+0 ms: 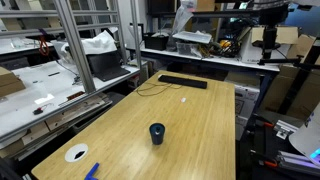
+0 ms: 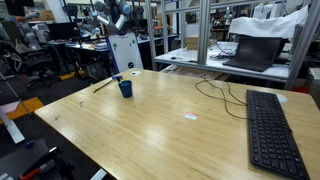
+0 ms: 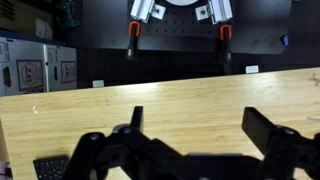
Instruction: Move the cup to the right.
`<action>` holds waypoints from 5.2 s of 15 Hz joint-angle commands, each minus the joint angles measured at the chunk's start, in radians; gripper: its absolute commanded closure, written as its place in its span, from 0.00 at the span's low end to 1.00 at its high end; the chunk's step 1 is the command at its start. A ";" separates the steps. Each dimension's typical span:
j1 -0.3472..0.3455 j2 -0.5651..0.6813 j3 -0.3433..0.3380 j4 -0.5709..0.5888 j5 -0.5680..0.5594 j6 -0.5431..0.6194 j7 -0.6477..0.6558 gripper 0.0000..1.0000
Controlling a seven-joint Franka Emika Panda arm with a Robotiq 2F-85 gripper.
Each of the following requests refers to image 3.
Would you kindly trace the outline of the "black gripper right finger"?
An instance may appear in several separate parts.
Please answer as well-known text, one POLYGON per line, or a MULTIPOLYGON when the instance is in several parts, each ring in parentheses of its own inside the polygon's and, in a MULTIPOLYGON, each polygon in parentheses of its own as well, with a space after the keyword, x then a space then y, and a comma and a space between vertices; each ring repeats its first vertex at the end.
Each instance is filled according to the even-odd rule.
POLYGON ((241 124, 242 130, 265 155, 278 128, 254 107, 245 107, 241 124))

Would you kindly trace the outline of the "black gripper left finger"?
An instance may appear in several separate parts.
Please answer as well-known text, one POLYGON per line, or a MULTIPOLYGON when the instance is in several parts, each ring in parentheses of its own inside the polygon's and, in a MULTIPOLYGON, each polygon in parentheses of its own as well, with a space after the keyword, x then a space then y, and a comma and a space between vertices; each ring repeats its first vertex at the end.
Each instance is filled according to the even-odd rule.
POLYGON ((130 127, 139 132, 143 131, 143 107, 135 106, 130 121, 130 127))

